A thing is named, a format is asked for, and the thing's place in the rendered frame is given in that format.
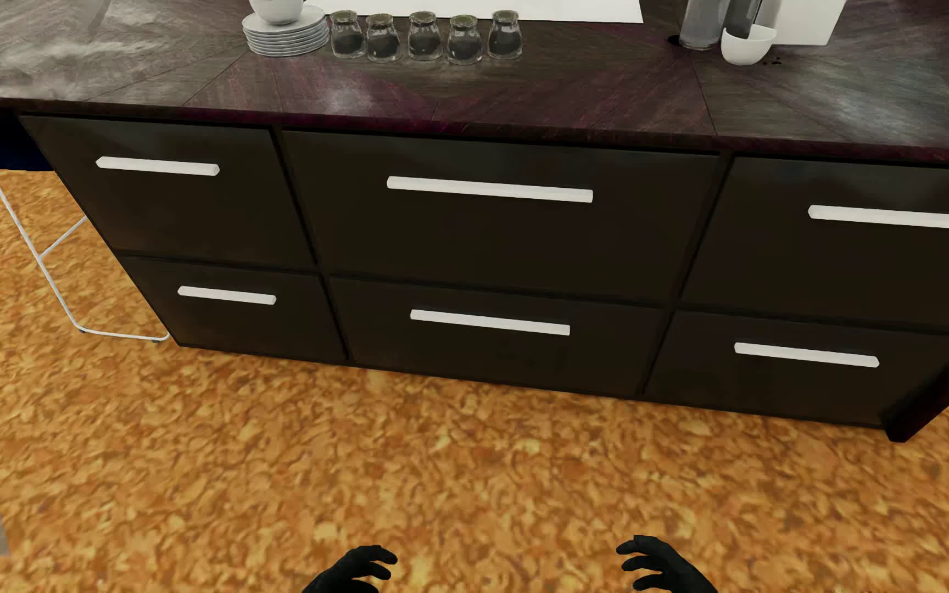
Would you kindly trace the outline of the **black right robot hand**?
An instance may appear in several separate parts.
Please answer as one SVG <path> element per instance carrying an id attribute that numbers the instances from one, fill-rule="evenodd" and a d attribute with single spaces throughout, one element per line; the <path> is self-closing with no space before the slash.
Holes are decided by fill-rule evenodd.
<path id="1" fill-rule="evenodd" d="M 616 547 L 619 555 L 633 555 L 624 560 L 621 568 L 626 572 L 652 571 L 633 582 L 634 591 L 651 589 L 669 593 L 718 593 L 703 573 L 680 555 L 667 542 L 650 535 L 634 535 Z"/>

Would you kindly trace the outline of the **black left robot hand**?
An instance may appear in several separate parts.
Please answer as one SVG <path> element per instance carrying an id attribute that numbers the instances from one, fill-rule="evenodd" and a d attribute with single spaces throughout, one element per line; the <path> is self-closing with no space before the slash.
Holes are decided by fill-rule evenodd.
<path id="1" fill-rule="evenodd" d="M 375 585 L 361 579 L 370 576 L 389 580 L 391 572 L 387 566 L 398 562 L 399 558 L 383 546 L 357 546 L 316 575 L 300 593 L 381 593 Z"/>

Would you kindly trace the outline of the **dark wood kitchen island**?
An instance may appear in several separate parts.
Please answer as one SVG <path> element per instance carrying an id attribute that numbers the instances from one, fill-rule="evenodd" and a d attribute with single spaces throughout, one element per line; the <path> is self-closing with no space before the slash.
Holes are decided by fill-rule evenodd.
<path id="1" fill-rule="evenodd" d="M 247 49 L 243 0 L 0 0 L 0 117 L 181 346 L 883 429 L 949 405 L 949 0 L 691 52 Z"/>

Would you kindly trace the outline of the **white cup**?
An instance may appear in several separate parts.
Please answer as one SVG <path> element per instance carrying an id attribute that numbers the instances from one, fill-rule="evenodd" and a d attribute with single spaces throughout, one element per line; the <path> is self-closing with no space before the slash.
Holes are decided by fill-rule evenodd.
<path id="1" fill-rule="evenodd" d="M 771 49 L 777 31 L 769 26 L 751 24 L 747 31 L 726 27 L 720 39 L 720 52 L 725 61 L 734 65 L 752 65 L 759 62 Z"/>

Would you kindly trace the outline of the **glass spice jar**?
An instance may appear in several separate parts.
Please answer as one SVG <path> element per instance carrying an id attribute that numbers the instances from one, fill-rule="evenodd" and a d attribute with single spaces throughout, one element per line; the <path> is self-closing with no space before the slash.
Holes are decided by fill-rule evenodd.
<path id="1" fill-rule="evenodd" d="M 355 59 L 366 55 L 366 39 L 354 10 L 336 10 L 330 15 L 331 48 L 336 58 Z"/>
<path id="2" fill-rule="evenodd" d="M 512 9 L 493 12 L 487 38 L 487 53 L 495 60 L 514 60 L 522 55 L 523 38 L 519 14 Z"/>
<path id="3" fill-rule="evenodd" d="M 367 17 L 366 55 L 376 63 L 389 63 L 401 58 L 401 41 L 394 17 L 378 13 Z"/>
<path id="4" fill-rule="evenodd" d="M 470 65 L 483 57 L 481 33 L 478 19 L 471 15 L 456 15 L 449 19 L 449 34 L 446 42 L 446 57 L 451 64 Z"/>
<path id="5" fill-rule="evenodd" d="M 409 15 L 407 54 L 415 61 L 434 61 L 442 57 L 443 38 L 437 15 L 419 10 Z"/>

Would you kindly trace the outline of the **stack of white plates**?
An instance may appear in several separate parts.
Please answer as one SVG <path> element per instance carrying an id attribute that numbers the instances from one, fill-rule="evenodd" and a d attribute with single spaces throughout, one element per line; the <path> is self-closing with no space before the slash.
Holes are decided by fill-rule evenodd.
<path id="1" fill-rule="evenodd" d="M 244 17 L 242 28 L 250 51 L 267 57 L 297 57 L 317 51 L 330 39 L 325 12 L 309 4 L 297 21 L 271 24 L 252 13 Z"/>

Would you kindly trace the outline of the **white bowl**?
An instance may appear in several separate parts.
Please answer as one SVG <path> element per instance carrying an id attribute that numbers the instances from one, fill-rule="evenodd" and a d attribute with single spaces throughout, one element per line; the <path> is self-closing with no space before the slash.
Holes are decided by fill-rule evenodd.
<path id="1" fill-rule="evenodd" d="M 273 25 L 289 24 L 302 15 L 305 0 L 248 0 L 254 14 Z"/>

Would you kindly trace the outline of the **white rectangular mat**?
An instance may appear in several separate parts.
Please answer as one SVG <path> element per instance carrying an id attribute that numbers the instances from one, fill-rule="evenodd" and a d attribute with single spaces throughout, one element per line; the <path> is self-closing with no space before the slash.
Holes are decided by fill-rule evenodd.
<path id="1" fill-rule="evenodd" d="M 439 18 L 469 15 L 490 19 L 502 9 L 521 21 L 642 23 L 639 0 L 305 0 L 326 13 L 350 9 L 359 16 L 408 17 L 425 10 Z"/>

